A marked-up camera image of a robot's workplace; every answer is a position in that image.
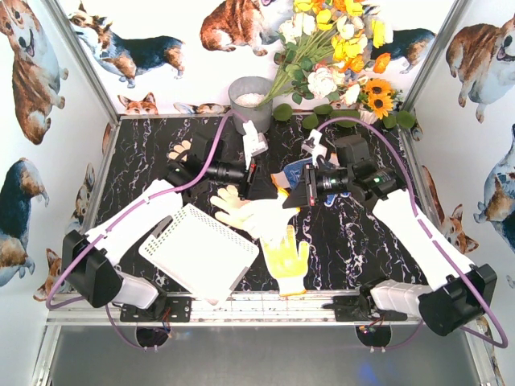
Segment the yellow dotted glove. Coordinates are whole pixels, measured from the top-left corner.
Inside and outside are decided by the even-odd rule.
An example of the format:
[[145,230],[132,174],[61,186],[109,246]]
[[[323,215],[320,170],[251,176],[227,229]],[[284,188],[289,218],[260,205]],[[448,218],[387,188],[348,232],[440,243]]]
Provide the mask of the yellow dotted glove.
[[271,244],[260,239],[266,267],[278,283],[279,295],[290,297],[306,293],[304,278],[308,271],[310,245],[306,241],[297,243],[293,225],[286,227],[286,233],[279,243]]

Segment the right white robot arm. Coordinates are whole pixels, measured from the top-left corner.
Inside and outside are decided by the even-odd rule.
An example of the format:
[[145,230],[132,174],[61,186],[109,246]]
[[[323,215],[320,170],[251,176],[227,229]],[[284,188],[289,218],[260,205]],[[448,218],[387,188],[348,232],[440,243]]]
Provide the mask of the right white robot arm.
[[314,207],[329,195],[348,193],[401,241],[427,281],[426,285],[371,281],[360,288],[362,304],[420,318],[440,336],[483,315],[496,286],[494,270],[475,265],[450,245],[412,203],[396,171],[376,166],[362,136],[342,137],[334,145],[338,167],[305,165],[283,206]]

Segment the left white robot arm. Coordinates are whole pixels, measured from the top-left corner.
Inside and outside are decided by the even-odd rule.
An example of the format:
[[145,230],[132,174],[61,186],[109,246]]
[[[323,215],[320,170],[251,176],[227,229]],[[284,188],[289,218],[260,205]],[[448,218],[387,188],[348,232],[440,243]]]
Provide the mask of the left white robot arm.
[[245,162],[222,162],[212,140],[197,137],[187,153],[171,161],[131,204],[84,235],[71,231],[63,241],[66,281],[94,308],[110,303],[145,310],[159,301],[157,285],[122,272],[121,259],[134,245],[154,267],[197,298],[224,302],[259,254],[253,242],[183,202],[183,191],[206,180],[227,183],[237,198],[272,198],[253,157],[261,149],[244,144]]

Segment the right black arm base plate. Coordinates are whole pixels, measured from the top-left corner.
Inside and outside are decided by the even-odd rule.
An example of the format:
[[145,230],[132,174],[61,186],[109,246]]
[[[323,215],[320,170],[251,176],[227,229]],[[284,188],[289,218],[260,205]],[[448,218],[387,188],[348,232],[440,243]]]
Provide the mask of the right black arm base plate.
[[322,305],[325,310],[332,310],[337,322],[357,322],[383,320],[386,322],[404,322],[406,314],[394,310],[380,310],[370,292],[360,291],[354,295],[332,297],[332,301]]

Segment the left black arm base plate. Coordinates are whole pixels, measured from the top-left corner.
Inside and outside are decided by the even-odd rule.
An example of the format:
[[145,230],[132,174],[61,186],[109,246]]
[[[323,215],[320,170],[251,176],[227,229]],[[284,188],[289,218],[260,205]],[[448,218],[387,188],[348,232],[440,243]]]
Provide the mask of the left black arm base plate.
[[184,296],[158,296],[146,309],[124,305],[121,308],[121,322],[189,322],[192,299]]

